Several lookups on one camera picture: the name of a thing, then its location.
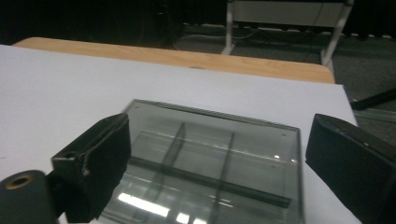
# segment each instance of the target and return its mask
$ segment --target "glass panel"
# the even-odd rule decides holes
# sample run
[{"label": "glass panel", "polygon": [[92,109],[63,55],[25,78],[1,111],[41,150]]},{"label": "glass panel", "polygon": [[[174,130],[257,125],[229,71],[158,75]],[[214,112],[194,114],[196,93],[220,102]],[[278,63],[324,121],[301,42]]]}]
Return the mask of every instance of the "glass panel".
[{"label": "glass panel", "polygon": [[296,128],[133,101],[130,165],[103,216],[119,223],[303,223]]}]

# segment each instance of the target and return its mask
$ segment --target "wooden table edge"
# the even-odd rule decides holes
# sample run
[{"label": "wooden table edge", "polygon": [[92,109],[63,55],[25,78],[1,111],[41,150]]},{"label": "wooden table edge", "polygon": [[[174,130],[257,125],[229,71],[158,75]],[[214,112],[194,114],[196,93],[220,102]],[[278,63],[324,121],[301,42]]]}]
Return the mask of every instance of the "wooden table edge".
[{"label": "wooden table edge", "polygon": [[29,37],[13,46],[263,77],[335,83],[332,73],[327,67],[312,63],[295,63],[182,50],[140,48],[44,37]]}]

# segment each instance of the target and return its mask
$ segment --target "hole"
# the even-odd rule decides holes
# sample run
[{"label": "hole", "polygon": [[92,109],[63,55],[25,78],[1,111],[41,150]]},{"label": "hole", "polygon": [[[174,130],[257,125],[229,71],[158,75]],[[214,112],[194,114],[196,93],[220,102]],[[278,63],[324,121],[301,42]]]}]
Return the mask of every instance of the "hole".
[{"label": "hole", "polygon": [[21,184],[25,183],[26,181],[28,181],[28,178],[26,178],[26,177],[19,178],[19,179],[14,180],[14,182],[12,182],[12,185],[14,185],[14,186],[21,185]]},{"label": "hole", "polygon": [[7,182],[6,189],[19,189],[28,185],[33,179],[32,175],[19,175]]},{"label": "hole", "polygon": [[66,154],[64,154],[64,157],[67,159],[72,159],[76,157],[76,152],[67,152]]}]

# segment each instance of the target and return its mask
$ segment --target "white surface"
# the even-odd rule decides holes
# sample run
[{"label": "white surface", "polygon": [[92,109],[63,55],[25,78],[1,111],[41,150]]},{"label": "white surface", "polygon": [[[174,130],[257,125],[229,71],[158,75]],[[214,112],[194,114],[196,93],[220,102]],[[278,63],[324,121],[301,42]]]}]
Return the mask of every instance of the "white surface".
[{"label": "white surface", "polygon": [[[0,46],[0,179],[48,173],[51,156],[133,99],[298,127],[303,153],[315,113],[356,123],[342,86]],[[304,197],[307,224],[359,223],[306,164]]]}]

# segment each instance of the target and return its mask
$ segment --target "white table surface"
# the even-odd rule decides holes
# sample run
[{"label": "white table surface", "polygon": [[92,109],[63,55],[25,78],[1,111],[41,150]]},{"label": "white table surface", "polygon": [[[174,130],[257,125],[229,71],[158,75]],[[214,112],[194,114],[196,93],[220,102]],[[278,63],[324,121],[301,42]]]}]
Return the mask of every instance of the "white table surface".
[{"label": "white table surface", "polygon": [[[356,124],[339,85],[0,46],[0,179],[50,172],[56,152],[133,99],[300,128],[302,161],[316,113]],[[303,171],[307,224],[360,223],[306,164]]]}]

